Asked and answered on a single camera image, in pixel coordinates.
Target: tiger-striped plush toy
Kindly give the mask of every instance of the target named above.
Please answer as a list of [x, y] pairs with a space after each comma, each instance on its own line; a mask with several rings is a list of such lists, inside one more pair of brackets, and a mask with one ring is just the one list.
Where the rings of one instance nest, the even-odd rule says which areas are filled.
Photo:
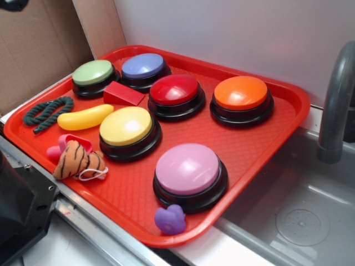
[[60, 156], [53, 176], [58, 180], [73, 176], [74, 179], [87, 181], [94, 178], [105, 179], [107, 171], [101, 151], [88, 154], [77, 140], [70, 140]]

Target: yellow toy banana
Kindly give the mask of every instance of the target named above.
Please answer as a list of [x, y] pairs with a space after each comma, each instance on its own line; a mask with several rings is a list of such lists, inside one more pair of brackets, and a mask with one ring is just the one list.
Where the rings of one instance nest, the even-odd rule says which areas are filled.
[[57, 123], [65, 130], [88, 129], [100, 125], [113, 111], [112, 105], [102, 104], [78, 112], [61, 114], [57, 118]]

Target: red tray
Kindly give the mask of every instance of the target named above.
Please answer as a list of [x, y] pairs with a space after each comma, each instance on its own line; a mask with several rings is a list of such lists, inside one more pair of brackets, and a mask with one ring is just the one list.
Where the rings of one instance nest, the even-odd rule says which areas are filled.
[[[185, 73], [194, 76], [206, 93], [205, 108], [187, 121], [161, 122], [163, 140], [150, 156], [132, 163], [116, 163], [105, 159], [109, 172], [104, 181], [80, 182], [68, 178], [63, 182], [146, 245], [169, 248], [195, 239], [213, 225], [297, 129], [309, 112], [310, 101], [303, 90], [291, 84], [142, 45], [114, 50], [101, 59], [111, 61], [121, 71], [121, 66], [127, 59], [142, 53], [162, 55], [173, 74]], [[275, 100], [272, 116], [261, 125], [249, 129], [221, 126], [214, 122], [210, 115], [209, 103], [215, 86], [222, 80], [238, 75], [251, 75], [262, 79]], [[46, 150], [57, 145], [58, 137], [62, 134], [71, 133], [86, 138], [92, 141], [94, 150], [99, 150], [99, 126], [65, 131], [55, 124], [47, 131], [34, 135], [33, 127], [22, 122], [22, 117], [33, 106], [64, 95], [74, 99], [73, 111], [103, 104], [103, 98], [83, 100], [76, 97], [72, 92], [72, 78], [69, 77], [16, 111], [4, 127], [5, 135], [49, 172], [55, 169], [57, 162], [47, 158]], [[139, 106], [148, 109], [147, 102], [146, 95]], [[186, 142], [206, 145], [218, 155], [228, 170], [229, 188], [217, 205], [209, 211], [187, 215], [187, 229], [184, 233], [168, 236], [154, 223], [154, 214], [161, 207], [153, 192], [154, 170], [159, 157], [166, 150]]]

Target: stainless steel sink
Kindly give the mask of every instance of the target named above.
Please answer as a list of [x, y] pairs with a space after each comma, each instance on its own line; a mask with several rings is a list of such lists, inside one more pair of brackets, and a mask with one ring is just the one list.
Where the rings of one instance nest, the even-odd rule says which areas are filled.
[[275, 265], [355, 265], [355, 148], [333, 165], [299, 128], [215, 226]]

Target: green button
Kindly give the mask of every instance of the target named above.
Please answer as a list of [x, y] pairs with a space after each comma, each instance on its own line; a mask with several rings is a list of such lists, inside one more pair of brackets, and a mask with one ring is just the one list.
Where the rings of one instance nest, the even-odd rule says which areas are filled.
[[94, 60], [78, 67], [73, 73], [77, 85], [90, 85], [106, 79], [112, 73], [112, 64], [107, 60]]

